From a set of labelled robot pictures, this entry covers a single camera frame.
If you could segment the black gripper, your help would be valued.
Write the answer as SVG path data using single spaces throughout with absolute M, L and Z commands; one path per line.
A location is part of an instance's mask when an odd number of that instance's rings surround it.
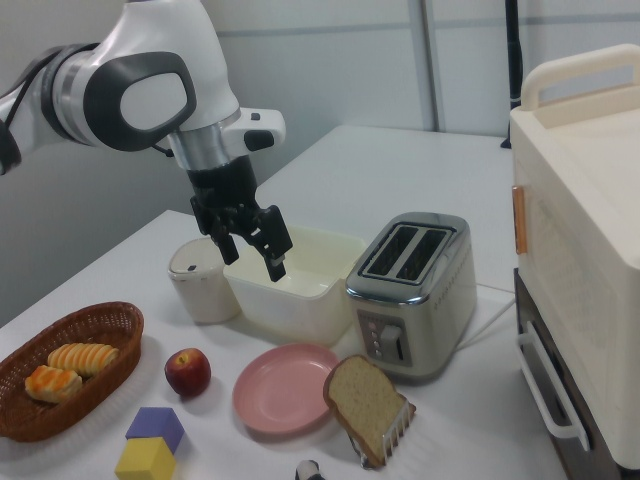
M 283 278 L 284 259 L 293 242 L 279 208 L 258 206 L 249 157 L 210 170 L 191 170 L 187 175 L 194 190 L 190 204 L 198 229 L 218 247 L 224 264 L 239 258 L 231 234 L 248 236 L 246 241 L 262 256 L 270 280 Z

